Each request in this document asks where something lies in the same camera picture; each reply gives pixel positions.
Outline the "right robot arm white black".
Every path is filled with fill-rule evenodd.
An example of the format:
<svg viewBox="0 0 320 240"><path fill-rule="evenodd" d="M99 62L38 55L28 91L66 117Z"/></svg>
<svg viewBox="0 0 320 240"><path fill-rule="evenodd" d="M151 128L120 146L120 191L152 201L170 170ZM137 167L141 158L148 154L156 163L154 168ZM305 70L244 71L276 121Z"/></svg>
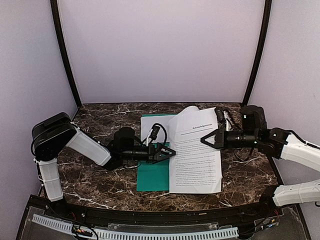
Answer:
<svg viewBox="0 0 320 240"><path fill-rule="evenodd" d="M275 159L292 161L313 170L320 170L320 147L303 140L292 130L272 129L231 130L216 129L200 139L200 142L216 150L257 149ZM320 181L267 187L262 198L274 206L316 203L320 205Z"/></svg>

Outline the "printed paper sheet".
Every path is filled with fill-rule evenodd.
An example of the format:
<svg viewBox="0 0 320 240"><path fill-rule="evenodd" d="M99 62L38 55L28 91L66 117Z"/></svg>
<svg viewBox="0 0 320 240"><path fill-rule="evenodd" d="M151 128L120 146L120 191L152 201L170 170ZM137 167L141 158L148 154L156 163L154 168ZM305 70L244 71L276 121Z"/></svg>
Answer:
<svg viewBox="0 0 320 240"><path fill-rule="evenodd" d="M215 194L222 191L221 152L201 142L218 128L215 109L189 106L168 122L171 194Z"/></svg>

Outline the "green plastic folder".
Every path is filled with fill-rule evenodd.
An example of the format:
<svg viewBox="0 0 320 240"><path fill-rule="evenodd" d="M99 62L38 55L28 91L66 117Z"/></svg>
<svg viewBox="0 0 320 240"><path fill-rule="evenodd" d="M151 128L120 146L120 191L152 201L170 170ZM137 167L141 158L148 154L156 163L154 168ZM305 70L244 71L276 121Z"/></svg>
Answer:
<svg viewBox="0 0 320 240"><path fill-rule="evenodd" d="M140 139L143 141L153 124L161 124L169 132L168 122L174 114L144 114L140 118ZM156 192L169 190L169 159L151 164L142 162L137 169L138 192Z"/></svg>

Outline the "white paper sheet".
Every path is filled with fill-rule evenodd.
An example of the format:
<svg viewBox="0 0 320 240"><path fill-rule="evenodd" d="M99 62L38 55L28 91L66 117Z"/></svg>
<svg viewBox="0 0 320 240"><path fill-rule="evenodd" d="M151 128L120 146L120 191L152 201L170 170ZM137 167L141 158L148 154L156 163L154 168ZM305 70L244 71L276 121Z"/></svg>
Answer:
<svg viewBox="0 0 320 240"><path fill-rule="evenodd" d="M169 121L174 117L174 114L156 114L156 115L143 115L140 118L140 140L144 143L164 143L165 132L169 136ZM156 134L156 139L152 140L150 135L153 131L153 126L159 129Z"/></svg>

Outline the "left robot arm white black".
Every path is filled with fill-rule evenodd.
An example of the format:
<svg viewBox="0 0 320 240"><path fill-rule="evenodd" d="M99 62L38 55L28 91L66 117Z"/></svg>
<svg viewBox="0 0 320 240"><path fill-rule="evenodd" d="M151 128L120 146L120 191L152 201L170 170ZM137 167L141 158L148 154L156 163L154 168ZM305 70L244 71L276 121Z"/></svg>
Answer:
<svg viewBox="0 0 320 240"><path fill-rule="evenodd" d="M65 112L36 124L31 131L30 148L47 199L53 203L64 198L58 169L58 156L63 149L72 149L107 171L120 168L125 161L158 164L176 155L165 142L154 142L164 129L155 123L146 139L140 140L133 128L122 127L108 145L103 145L81 130Z"/></svg>

